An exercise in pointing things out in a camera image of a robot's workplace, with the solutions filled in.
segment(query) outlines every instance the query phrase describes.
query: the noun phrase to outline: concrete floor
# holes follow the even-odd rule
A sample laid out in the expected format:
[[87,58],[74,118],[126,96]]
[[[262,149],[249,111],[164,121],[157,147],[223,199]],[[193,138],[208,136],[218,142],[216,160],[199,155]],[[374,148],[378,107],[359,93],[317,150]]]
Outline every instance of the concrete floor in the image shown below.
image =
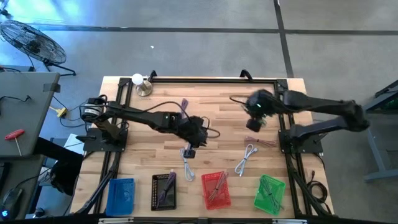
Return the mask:
[[[40,0],[40,6],[35,2],[10,0],[7,9],[14,19],[38,24],[278,28],[271,0]],[[398,30],[397,1],[280,0],[280,8],[286,29]],[[45,33],[65,49],[68,58],[63,65],[78,73],[61,78],[62,92],[56,94],[69,108],[96,96],[104,75],[148,75],[156,70],[159,75],[236,77],[245,68],[254,77],[287,77],[279,34]],[[287,44],[294,77],[305,79],[312,96],[365,103],[397,79],[396,35],[287,35]],[[0,47],[1,64],[30,65],[8,43],[0,42]],[[44,70],[40,62],[34,63]],[[314,114],[314,118],[329,116]],[[49,111],[42,137],[67,138],[71,132],[83,134],[84,130],[60,126]],[[363,175],[377,170],[366,135],[338,131],[322,143],[336,214],[398,222],[398,179],[363,182]]]

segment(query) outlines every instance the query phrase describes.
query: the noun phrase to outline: red handle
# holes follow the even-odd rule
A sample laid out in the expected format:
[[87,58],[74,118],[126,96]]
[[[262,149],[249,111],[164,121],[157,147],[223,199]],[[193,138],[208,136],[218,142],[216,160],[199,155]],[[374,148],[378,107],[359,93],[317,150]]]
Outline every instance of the red handle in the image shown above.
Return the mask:
[[25,131],[23,129],[19,129],[17,131],[13,131],[11,133],[9,133],[8,135],[6,135],[6,137],[4,138],[5,140],[11,140],[11,139],[15,139],[18,138],[18,136],[20,136],[21,134],[24,134]]

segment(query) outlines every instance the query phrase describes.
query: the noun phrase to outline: usb cable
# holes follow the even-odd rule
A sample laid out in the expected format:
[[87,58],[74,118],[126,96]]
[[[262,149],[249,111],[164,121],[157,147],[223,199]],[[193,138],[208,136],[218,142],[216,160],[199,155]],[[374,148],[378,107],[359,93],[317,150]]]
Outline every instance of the usb cable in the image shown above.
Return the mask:
[[246,149],[244,150],[244,157],[243,157],[242,161],[235,167],[235,173],[239,174],[239,176],[241,177],[243,175],[244,165],[245,165],[248,157],[257,151],[258,151],[258,149],[255,148],[252,144],[248,144],[248,146],[246,146]]
[[192,172],[191,167],[189,167],[187,159],[184,158],[184,150],[184,148],[180,149],[180,156],[184,160],[185,179],[191,182],[194,180],[195,174]]

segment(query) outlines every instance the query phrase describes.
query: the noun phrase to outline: red screwdriver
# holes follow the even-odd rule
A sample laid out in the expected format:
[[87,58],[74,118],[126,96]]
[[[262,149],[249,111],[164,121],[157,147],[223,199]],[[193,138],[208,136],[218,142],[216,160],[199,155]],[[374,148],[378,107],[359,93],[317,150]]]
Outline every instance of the red screwdriver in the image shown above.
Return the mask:
[[11,133],[9,133],[8,135],[6,135],[6,137],[4,138],[5,140],[11,140],[11,139],[15,139],[15,142],[17,143],[17,147],[18,147],[18,151],[19,151],[19,155],[22,156],[21,153],[21,149],[19,149],[19,145],[18,145],[18,140],[17,138],[21,135],[24,134],[25,131],[23,129],[19,129],[17,131],[13,131]]

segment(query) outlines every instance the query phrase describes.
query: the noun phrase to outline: red container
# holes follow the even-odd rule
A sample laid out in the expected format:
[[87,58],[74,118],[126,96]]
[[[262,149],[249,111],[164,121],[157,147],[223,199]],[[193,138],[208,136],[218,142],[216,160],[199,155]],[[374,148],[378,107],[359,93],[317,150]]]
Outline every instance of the red container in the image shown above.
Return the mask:
[[223,183],[221,188],[217,192],[217,196],[209,201],[208,198],[216,188],[218,179],[223,172],[217,172],[212,174],[204,174],[201,176],[201,184],[203,187],[203,196],[205,197],[206,209],[212,210],[217,208],[225,208],[231,206],[231,197],[228,192],[227,180]]

